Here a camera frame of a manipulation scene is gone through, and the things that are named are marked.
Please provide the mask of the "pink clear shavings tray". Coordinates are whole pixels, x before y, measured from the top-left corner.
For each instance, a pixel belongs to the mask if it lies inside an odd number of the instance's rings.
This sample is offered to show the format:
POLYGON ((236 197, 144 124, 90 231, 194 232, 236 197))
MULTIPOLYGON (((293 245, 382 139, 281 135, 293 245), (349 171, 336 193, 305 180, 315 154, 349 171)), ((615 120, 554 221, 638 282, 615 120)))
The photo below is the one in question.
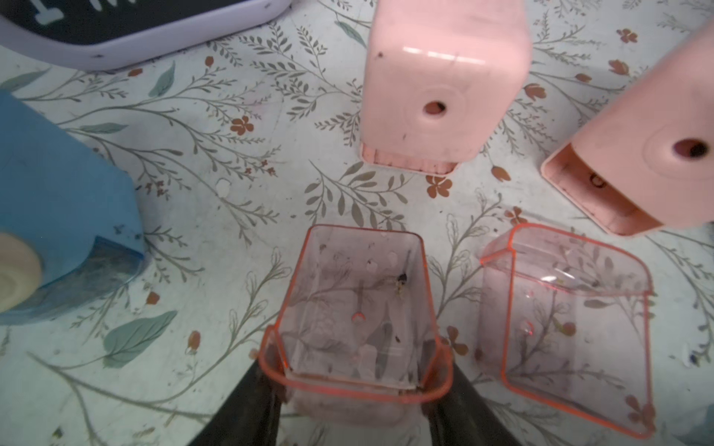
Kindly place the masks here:
POLYGON ((481 370, 527 399, 632 438, 656 429, 652 275, 629 252, 524 223, 480 256, 481 370))
POLYGON ((422 238, 310 228, 258 363, 287 405, 330 422, 397 427, 444 397, 453 357, 439 334, 422 238))

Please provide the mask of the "pink pencil sharpener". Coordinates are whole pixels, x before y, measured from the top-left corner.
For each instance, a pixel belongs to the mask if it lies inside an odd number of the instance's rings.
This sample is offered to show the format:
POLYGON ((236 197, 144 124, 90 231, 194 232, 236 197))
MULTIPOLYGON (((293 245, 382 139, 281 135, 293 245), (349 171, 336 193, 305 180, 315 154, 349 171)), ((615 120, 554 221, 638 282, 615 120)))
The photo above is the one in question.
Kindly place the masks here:
POLYGON ((713 219, 713 23, 692 33, 541 167, 605 232, 713 219))
POLYGON ((531 62, 522 1, 380 1, 364 73, 362 160, 451 174, 479 154, 531 62))

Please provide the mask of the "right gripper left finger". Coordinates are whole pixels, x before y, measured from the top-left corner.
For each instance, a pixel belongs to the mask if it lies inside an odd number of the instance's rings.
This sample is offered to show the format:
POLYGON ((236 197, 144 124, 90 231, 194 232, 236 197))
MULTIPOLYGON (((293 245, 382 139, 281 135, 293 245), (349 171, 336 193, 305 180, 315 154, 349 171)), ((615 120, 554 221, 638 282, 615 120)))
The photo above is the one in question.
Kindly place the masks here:
POLYGON ((275 446, 283 401, 255 360, 189 446, 275 446))

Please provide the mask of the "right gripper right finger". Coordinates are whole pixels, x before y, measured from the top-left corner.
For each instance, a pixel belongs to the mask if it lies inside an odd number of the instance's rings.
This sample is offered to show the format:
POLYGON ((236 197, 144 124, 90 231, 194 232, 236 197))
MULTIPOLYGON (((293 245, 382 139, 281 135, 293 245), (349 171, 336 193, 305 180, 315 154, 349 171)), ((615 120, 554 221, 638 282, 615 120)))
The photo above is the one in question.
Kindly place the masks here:
POLYGON ((522 445, 491 411, 455 363, 450 390, 441 399, 425 404, 423 412, 430 423, 432 445, 522 445))

